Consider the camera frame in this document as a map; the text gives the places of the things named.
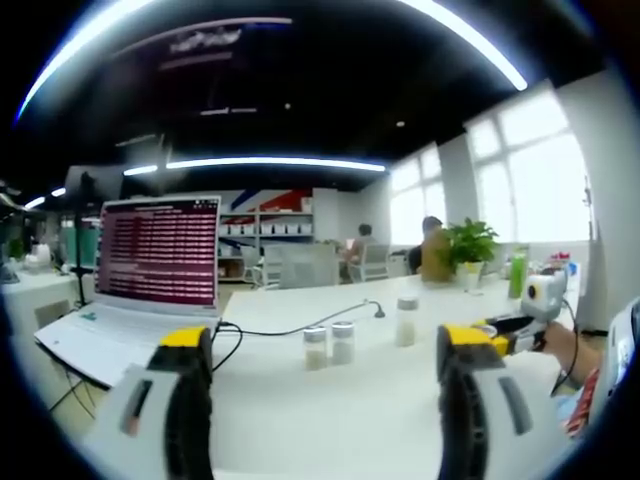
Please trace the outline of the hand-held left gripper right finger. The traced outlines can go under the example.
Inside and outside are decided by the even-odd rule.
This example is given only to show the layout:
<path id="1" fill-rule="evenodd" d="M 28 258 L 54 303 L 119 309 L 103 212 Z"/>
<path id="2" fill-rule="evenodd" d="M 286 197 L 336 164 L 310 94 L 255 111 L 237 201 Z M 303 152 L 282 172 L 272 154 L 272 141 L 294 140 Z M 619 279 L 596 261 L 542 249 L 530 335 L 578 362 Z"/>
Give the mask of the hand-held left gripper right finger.
<path id="1" fill-rule="evenodd" d="M 550 479 L 568 450 L 551 387 L 510 363 L 482 330 L 441 325 L 436 375 L 440 479 Z"/>

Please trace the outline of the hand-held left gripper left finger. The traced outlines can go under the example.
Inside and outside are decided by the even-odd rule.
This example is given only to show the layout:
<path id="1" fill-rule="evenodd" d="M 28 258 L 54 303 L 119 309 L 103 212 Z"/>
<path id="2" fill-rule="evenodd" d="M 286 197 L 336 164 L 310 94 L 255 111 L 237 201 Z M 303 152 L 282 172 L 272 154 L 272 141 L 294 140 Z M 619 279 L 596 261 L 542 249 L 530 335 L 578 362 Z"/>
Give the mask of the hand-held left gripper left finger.
<path id="1" fill-rule="evenodd" d="M 212 479 L 211 329 L 165 336 L 103 398 L 83 441 L 102 479 Z"/>

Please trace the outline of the person's right hand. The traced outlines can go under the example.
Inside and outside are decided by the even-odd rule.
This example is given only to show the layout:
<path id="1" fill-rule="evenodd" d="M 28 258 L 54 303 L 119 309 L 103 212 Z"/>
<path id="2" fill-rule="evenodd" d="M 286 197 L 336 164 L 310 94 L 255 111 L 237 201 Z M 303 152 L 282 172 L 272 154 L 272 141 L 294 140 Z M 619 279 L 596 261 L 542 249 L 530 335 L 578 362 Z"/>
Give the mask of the person's right hand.
<path id="1" fill-rule="evenodd" d="M 576 353 L 576 334 L 560 323 L 551 322 L 544 333 L 545 354 L 553 356 L 563 371 L 568 372 L 574 362 Z"/>

